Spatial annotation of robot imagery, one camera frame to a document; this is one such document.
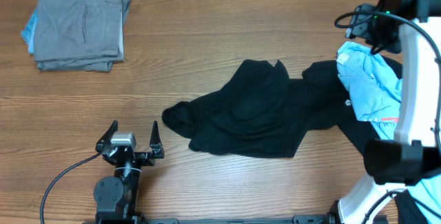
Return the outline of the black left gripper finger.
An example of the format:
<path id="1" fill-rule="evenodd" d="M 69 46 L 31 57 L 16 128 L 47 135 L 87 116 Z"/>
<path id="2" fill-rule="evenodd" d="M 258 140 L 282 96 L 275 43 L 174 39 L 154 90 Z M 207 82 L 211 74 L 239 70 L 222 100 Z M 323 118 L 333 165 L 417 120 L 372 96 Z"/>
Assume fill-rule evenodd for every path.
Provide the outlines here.
<path id="1" fill-rule="evenodd" d="M 163 148 L 163 144 L 161 143 L 157 121 L 155 121 L 152 126 L 152 132 L 150 136 L 150 148 L 154 158 L 165 157 L 165 150 Z"/>
<path id="2" fill-rule="evenodd" d="M 95 147 L 96 152 L 102 152 L 104 150 L 104 147 L 110 144 L 110 140 L 113 134 L 118 131 L 118 128 L 119 128 L 119 122 L 117 120 L 114 120 L 111 126 L 104 133 L 104 135 L 97 141 Z"/>

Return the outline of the light blue printed shirt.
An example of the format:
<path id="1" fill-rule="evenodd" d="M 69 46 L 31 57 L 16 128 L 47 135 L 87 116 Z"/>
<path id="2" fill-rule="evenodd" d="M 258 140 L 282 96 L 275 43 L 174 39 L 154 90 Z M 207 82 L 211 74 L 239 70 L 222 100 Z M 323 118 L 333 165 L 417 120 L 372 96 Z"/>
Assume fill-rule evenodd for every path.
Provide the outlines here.
<path id="1" fill-rule="evenodd" d="M 349 93 L 356 120 L 374 129 L 379 139 L 392 140 L 398 122 L 402 100 L 402 65 L 388 62 L 371 49 L 352 41 L 345 42 L 337 51 L 338 79 Z M 395 197 L 396 205 L 409 217 L 402 223 L 439 223 L 440 219 L 414 202 L 422 201 L 434 212 L 440 213 L 440 177 L 425 179 Z"/>

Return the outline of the black t-shirt with logo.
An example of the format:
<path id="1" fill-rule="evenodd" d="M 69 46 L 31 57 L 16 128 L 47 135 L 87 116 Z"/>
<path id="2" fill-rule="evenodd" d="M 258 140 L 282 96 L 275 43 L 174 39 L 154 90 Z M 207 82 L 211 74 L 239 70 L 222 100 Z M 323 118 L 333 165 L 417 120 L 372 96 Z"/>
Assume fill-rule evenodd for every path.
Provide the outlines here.
<path id="1" fill-rule="evenodd" d="M 162 120 L 195 152 L 285 158 L 308 131 L 355 121 L 348 100 L 335 61 L 292 79 L 280 61 L 245 60 L 220 90 L 177 103 Z"/>

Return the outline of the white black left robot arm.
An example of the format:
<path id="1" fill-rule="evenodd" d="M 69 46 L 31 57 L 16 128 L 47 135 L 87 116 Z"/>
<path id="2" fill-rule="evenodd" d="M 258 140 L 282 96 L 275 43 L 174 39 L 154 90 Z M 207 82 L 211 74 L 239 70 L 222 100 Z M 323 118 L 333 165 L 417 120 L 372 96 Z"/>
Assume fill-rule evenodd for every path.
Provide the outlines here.
<path id="1" fill-rule="evenodd" d="M 165 157 L 158 123 L 154 122 L 149 152 L 136 151 L 132 132 L 119 132 L 118 121 L 96 143 L 103 160 L 114 166 L 114 174 L 102 178 L 94 187 L 95 223 L 147 223 L 145 215 L 136 210 L 143 167 L 155 165 Z"/>

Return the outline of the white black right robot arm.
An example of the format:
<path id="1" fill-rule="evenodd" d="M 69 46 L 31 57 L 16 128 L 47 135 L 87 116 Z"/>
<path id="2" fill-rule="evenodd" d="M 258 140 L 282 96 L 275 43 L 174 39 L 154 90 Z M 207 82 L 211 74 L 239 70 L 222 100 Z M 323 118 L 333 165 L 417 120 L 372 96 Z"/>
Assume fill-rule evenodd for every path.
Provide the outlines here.
<path id="1" fill-rule="evenodd" d="M 380 211 L 393 197 L 440 173 L 440 0 L 379 0 L 347 17 L 347 38 L 403 55 L 402 102 L 394 138 L 367 143 L 364 176 L 314 220 L 385 223 Z"/>

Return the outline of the black garment at right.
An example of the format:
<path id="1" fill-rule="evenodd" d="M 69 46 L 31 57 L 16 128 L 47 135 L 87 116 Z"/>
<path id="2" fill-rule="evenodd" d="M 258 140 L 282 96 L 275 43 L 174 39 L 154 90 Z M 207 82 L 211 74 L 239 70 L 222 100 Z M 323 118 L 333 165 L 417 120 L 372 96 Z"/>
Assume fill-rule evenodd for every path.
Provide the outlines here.
<path id="1" fill-rule="evenodd" d="M 343 53 L 336 60 L 337 77 L 355 114 L 356 125 L 365 126 L 363 151 L 368 140 L 392 139 L 402 92 L 402 65 L 382 56 Z"/>

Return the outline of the folded grey trousers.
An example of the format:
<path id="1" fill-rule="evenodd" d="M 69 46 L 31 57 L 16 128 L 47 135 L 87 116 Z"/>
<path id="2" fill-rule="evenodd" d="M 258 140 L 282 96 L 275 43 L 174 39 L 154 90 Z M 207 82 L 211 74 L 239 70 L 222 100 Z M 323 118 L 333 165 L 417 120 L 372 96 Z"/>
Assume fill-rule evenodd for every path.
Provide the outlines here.
<path id="1" fill-rule="evenodd" d="M 34 61 L 43 71 L 109 72 L 124 60 L 131 0 L 38 0 Z"/>

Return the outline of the folded light blue garment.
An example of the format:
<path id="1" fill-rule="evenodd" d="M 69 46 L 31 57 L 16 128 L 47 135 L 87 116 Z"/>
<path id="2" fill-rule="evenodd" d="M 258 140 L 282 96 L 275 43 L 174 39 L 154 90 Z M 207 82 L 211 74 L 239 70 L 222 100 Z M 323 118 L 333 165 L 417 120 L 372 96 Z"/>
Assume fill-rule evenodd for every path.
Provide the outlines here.
<path id="1" fill-rule="evenodd" d="M 34 36 L 37 28 L 37 23 L 39 20 L 37 9 L 34 10 L 25 28 L 21 31 L 21 38 L 25 41 L 28 46 L 28 53 L 34 53 Z"/>

